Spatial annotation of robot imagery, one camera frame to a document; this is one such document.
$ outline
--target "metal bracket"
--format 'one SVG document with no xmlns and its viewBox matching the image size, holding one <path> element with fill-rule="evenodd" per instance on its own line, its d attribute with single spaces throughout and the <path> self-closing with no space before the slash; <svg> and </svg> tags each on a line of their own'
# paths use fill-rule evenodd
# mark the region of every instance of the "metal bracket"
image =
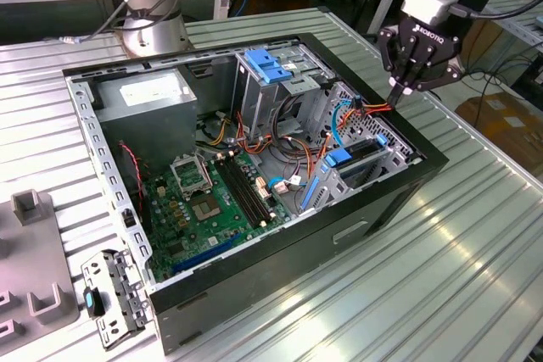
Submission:
<svg viewBox="0 0 543 362">
<path fill-rule="evenodd" d="M 106 350 L 128 337 L 137 335 L 152 319 L 141 276 L 128 250 L 97 253 L 81 267 L 85 284 L 98 292 L 104 312 L 96 320 L 102 345 Z M 92 318 L 92 304 L 86 298 Z"/>
</svg>

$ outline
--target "red cable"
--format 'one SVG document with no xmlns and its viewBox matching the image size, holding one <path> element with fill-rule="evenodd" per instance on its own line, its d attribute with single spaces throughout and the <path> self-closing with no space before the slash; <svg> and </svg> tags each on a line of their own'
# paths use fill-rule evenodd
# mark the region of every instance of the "red cable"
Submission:
<svg viewBox="0 0 543 362">
<path fill-rule="evenodd" d="M 141 214 L 143 210 L 143 183 L 142 183 L 142 177 L 140 176 L 140 173 L 139 173 L 139 166 L 137 165 L 136 156 L 126 144 L 119 142 L 119 146 L 124 148 L 126 152 L 130 154 L 132 162 L 134 163 L 134 167 L 136 167 L 137 195 L 139 196 L 139 214 Z"/>
</svg>

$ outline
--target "motherboard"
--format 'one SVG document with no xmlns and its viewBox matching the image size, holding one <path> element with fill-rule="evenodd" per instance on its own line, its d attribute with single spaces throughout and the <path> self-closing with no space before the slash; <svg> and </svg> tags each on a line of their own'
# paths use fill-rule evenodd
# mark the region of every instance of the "motherboard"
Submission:
<svg viewBox="0 0 543 362">
<path fill-rule="evenodd" d="M 157 282 L 290 220 L 274 193 L 263 188 L 246 153 L 207 162 L 192 156 L 180 162 L 143 183 L 154 253 L 150 267 Z M 207 190 L 187 195 L 191 185 L 205 185 L 208 178 Z"/>
</svg>

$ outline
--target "ventilation slot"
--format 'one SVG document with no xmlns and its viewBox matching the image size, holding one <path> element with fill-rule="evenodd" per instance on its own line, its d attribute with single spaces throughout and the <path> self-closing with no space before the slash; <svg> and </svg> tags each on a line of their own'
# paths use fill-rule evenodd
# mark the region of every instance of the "ventilation slot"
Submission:
<svg viewBox="0 0 543 362">
<path fill-rule="evenodd" d="M 327 188 L 324 187 L 324 188 L 321 188 L 321 191 L 319 191 L 319 195 L 316 196 L 315 198 L 315 202 L 313 203 L 313 207 L 314 208 L 317 208 L 319 203 L 321 202 L 322 200 L 322 197 L 324 197 L 324 194 L 326 193 L 327 191 Z"/>
</svg>

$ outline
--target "yellow wire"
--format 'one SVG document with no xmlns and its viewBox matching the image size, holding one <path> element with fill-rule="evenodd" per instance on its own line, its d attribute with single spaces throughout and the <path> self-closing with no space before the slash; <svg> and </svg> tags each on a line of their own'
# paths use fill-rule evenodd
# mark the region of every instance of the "yellow wire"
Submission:
<svg viewBox="0 0 543 362">
<path fill-rule="evenodd" d="M 219 133 L 219 136 L 217 136 L 217 138 L 213 142 L 210 142 L 211 146 L 216 146 L 217 144 L 222 142 L 222 138 L 224 137 L 224 130 L 226 127 L 227 127 L 227 122 L 223 120 L 222 126 L 221 126 L 221 133 Z"/>
</svg>

